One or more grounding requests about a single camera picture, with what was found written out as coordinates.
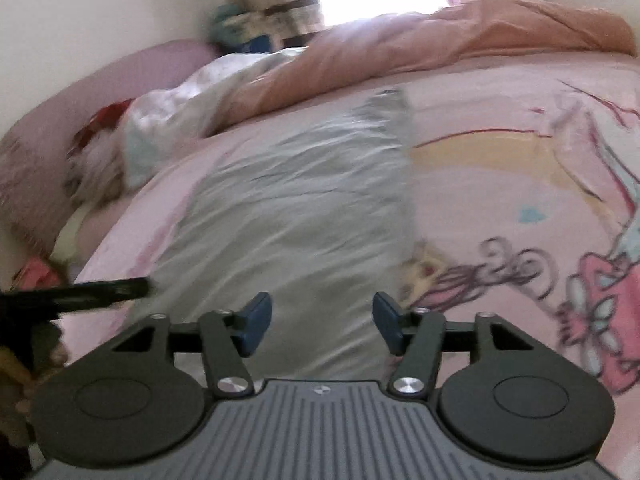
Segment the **grey and black shirt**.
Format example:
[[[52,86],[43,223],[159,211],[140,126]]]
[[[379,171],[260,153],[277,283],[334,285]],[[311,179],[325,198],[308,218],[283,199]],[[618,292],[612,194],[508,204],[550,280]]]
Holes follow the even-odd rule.
[[[385,90],[209,174],[128,321],[192,322],[266,292],[253,378],[380,378],[387,349],[371,301],[398,292],[411,252],[410,122],[402,92]]]

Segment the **pile of clothes by curtain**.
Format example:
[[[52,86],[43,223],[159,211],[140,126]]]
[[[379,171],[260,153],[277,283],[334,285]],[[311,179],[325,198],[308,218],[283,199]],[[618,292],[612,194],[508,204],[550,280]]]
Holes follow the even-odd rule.
[[[283,40],[269,18],[234,3],[218,6],[208,19],[207,41],[227,54],[272,53],[283,48]]]

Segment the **red cloth beside bed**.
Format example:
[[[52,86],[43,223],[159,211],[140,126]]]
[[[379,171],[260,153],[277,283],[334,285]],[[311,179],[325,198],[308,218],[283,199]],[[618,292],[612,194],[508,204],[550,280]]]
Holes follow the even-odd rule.
[[[65,278],[55,266],[47,260],[32,257],[14,274],[10,291],[51,288],[63,284]]]

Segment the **green pillow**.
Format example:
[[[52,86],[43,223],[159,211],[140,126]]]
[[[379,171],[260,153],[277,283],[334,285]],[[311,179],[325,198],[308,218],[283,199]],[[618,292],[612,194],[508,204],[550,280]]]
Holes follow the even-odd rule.
[[[50,260],[61,266],[85,263],[89,259],[91,245],[91,216],[93,204],[83,204],[76,209],[58,233]]]

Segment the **mauve quilted headboard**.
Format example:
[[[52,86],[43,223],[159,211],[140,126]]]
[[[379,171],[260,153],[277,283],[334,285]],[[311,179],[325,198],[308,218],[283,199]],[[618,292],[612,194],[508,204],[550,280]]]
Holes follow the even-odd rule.
[[[198,40],[175,40],[120,58],[26,114],[1,140],[1,220],[27,250],[52,252],[74,211],[63,191],[73,137],[102,108],[178,86],[220,53]]]

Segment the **grey knitted garment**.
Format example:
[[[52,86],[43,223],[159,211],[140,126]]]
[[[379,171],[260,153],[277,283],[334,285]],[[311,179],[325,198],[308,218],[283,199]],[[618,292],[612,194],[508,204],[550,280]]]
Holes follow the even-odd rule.
[[[124,194],[124,177],[116,132],[103,129],[70,150],[63,188],[74,206],[104,205]]]

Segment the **pink printed bed sheet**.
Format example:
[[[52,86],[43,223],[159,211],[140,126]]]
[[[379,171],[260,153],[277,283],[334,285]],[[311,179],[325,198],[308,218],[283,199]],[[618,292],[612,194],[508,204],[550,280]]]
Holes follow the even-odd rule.
[[[620,54],[479,58],[337,91],[210,139],[128,200],[81,278],[152,274],[198,184],[385,91],[410,107],[406,308],[495,311],[615,398],[602,460],[639,474],[639,65]],[[133,322],[126,304],[72,314],[81,358]]]

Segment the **red garment at headboard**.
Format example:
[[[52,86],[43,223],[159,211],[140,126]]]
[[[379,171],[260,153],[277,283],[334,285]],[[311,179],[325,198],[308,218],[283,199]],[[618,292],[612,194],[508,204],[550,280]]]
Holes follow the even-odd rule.
[[[124,116],[132,102],[134,102],[134,99],[115,102],[98,110],[96,114],[75,133],[68,154],[75,155],[80,153],[100,131],[114,130],[120,118]]]

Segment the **white pastel patterned quilt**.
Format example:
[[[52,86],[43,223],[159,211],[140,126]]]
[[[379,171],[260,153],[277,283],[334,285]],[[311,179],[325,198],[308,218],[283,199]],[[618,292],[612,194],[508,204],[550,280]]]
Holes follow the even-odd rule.
[[[153,90],[132,102],[118,125],[126,191],[142,188],[178,151],[210,136],[222,122],[232,96],[304,50],[231,53],[216,58],[167,90]]]

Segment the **salmon pink duvet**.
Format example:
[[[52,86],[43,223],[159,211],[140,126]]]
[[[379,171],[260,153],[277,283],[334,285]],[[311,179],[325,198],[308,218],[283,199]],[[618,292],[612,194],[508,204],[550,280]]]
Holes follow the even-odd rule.
[[[381,15],[335,26],[292,60],[250,77],[222,101],[221,132],[331,91],[468,58],[554,52],[636,55],[620,16],[544,0],[473,0],[433,14]]]

